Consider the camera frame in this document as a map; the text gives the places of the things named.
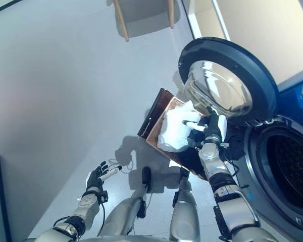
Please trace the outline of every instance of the floor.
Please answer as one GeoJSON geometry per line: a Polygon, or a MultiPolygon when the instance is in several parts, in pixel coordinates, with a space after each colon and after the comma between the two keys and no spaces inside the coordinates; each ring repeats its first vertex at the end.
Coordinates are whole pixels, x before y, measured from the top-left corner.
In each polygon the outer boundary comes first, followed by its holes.
{"type": "MultiPolygon", "coordinates": [[[[110,0],[23,0],[0,12],[0,155],[14,242],[71,213],[103,160],[124,166],[104,185],[107,215],[148,165],[153,195],[135,233],[168,237],[179,171],[136,134],[160,88],[181,95],[177,61],[192,36],[181,1],[174,29],[167,1],[144,1],[121,1],[129,42],[110,0]]],[[[190,181],[202,241],[219,241],[210,185],[190,181]]],[[[101,222],[99,213],[83,238],[101,222]]]]}

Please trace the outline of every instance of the wooden chair leg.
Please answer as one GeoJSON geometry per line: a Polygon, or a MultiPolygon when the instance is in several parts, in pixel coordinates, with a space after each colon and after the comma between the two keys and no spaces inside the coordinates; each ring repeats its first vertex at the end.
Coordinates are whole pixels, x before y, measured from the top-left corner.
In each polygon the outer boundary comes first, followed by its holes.
{"type": "Polygon", "coordinates": [[[168,0],[168,15],[170,19],[170,26],[174,28],[174,0],[168,0]]]}
{"type": "Polygon", "coordinates": [[[123,35],[125,37],[125,40],[129,41],[129,36],[128,36],[128,32],[127,32],[125,21],[123,20],[123,16],[122,16],[122,11],[121,11],[121,8],[120,8],[119,0],[113,0],[113,4],[115,6],[116,13],[117,13],[118,19],[120,21],[122,32],[123,32],[123,35]]]}

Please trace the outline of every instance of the white towel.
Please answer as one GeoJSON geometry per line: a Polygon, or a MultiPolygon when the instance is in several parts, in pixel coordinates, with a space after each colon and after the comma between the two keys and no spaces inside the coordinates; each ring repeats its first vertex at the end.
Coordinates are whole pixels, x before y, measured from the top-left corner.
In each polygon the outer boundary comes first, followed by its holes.
{"type": "Polygon", "coordinates": [[[192,101],[168,110],[164,115],[157,147],[168,152],[182,152],[188,148],[187,137],[191,128],[183,120],[198,122],[201,116],[195,111],[192,101]]]}

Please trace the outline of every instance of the robot forearm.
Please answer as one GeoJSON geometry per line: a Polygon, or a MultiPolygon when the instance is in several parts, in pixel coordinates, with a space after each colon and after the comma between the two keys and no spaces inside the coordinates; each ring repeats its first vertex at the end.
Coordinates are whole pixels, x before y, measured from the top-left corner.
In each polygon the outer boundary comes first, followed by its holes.
{"type": "Polygon", "coordinates": [[[65,222],[44,232],[36,242],[78,241],[92,227],[94,217],[99,212],[99,193],[100,190],[94,187],[85,192],[72,215],[65,222]]]}
{"type": "Polygon", "coordinates": [[[267,231],[260,228],[257,214],[220,159],[219,147],[219,137],[208,136],[199,156],[217,203],[214,212],[222,237],[232,239],[233,242],[256,239],[276,241],[267,231]]]}

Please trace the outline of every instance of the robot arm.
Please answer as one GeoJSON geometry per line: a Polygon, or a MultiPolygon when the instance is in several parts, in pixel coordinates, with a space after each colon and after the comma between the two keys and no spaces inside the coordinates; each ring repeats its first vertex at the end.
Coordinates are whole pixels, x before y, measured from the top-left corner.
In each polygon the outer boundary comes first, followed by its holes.
{"type": "Polygon", "coordinates": [[[276,242],[272,235],[260,228],[256,212],[219,157],[227,130],[226,117],[212,109],[209,111],[210,122],[208,128],[204,129],[206,138],[198,154],[217,203],[214,213],[221,239],[232,239],[233,242],[276,242]]]}
{"type": "Polygon", "coordinates": [[[102,188],[104,181],[122,168],[122,166],[117,166],[108,172],[108,166],[105,164],[105,161],[102,162],[89,175],[86,192],[83,193],[82,199],[72,215],[65,222],[45,231],[35,242],[79,241],[85,231],[92,227],[93,220],[99,212],[100,204],[108,201],[108,193],[102,188]]]}

